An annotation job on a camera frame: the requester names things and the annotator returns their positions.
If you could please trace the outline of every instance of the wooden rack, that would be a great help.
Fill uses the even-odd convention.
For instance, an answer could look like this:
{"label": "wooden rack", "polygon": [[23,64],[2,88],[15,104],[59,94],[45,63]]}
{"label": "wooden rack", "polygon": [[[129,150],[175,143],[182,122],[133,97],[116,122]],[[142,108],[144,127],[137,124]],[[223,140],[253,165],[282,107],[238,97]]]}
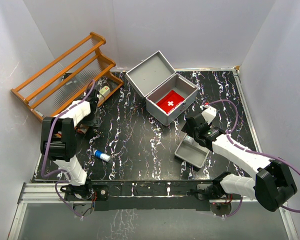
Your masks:
{"label": "wooden rack", "polygon": [[123,81],[110,72],[116,63],[99,49],[105,43],[103,36],[91,32],[11,91],[42,122],[44,117],[53,117],[66,109],[84,93],[92,79],[97,82],[107,77],[115,86],[98,104],[98,107],[101,106],[123,85]]}

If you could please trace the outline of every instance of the wall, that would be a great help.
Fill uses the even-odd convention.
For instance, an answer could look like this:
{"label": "wall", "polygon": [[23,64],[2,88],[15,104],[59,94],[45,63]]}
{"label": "wall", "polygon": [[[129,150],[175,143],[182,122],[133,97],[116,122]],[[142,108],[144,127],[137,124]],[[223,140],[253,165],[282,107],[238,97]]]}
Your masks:
{"label": "wall", "polygon": [[[277,0],[240,68],[262,150],[300,169],[300,0]],[[298,193],[288,201],[300,209]],[[300,213],[292,213],[300,237]]]}
{"label": "wall", "polygon": [[275,0],[24,0],[54,57],[95,31],[117,67],[157,50],[174,68],[241,65]]}
{"label": "wall", "polygon": [[41,125],[10,92],[53,60],[22,0],[0,0],[0,240],[39,157]]}

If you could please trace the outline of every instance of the gray bin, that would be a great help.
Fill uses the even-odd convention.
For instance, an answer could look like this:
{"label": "gray bin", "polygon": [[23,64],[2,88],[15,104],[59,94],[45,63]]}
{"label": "gray bin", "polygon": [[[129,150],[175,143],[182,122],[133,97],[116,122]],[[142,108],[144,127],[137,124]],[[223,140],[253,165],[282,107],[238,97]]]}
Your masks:
{"label": "gray bin", "polygon": [[[168,126],[195,100],[198,87],[176,73],[160,51],[148,57],[125,75],[133,88],[145,98],[146,110]],[[157,106],[171,90],[184,98],[184,101],[167,114]]]}

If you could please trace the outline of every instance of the marble tabletop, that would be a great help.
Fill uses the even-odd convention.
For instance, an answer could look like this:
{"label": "marble tabletop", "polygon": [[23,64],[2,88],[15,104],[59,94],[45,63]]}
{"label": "marble tabletop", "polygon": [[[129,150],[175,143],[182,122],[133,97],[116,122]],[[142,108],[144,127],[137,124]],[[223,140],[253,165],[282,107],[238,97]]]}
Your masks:
{"label": "marble tabletop", "polygon": [[[115,73],[124,85],[99,109],[100,127],[90,128],[85,135],[76,134],[77,158],[93,181],[212,180],[225,171],[247,176],[235,164],[212,152],[201,169],[175,157],[174,152],[185,135],[181,132],[185,116],[202,110],[207,102],[220,99],[233,101],[238,109],[238,125],[232,137],[252,150],[256,149],[232,71],[178,73],[197,85],[199,90],[195,102],[169,126],[162,125],[147,112],[145,99],[125,79],[124,72]],[[212,124],[224,130],[231,128],[235,121],[231,106],[218,103],[214,107],[217,108],[217,116]],[[93,148],[112,155],[113,163],[94,157]],[[64,178],[59,174],[43,180],[39,174],[41,165],[42,159],[32,182]],[[57,165],[49,161],[46,171],[55,169]]]}

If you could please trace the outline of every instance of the box lid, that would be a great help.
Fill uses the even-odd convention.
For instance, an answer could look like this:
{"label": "box lid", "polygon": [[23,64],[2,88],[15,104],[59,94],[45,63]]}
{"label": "box lid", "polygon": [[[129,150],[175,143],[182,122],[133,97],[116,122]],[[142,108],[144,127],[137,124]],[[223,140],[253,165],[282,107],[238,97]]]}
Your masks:
{"label": "box lid", "polygon": [[165,56],[157,51],[128,71],[125,77],[140,96],[146,97],[175,73]]}

